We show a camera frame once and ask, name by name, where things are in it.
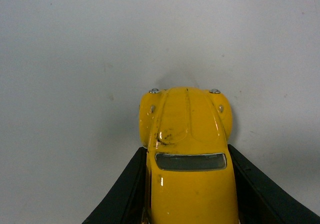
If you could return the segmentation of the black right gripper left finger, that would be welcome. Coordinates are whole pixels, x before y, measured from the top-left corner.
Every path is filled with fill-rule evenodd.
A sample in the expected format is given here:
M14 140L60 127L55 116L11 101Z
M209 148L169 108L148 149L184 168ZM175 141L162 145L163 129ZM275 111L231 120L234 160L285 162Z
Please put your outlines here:
M134 154L120 177L83 223L141 223L145 196L146 149Z

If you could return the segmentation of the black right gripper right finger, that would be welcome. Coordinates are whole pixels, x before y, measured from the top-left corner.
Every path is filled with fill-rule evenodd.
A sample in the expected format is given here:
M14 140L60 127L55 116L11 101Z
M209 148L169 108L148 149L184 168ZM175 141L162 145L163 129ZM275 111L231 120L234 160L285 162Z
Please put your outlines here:
M231 155L241 223L319 223L320 217L298 202L235 147Z

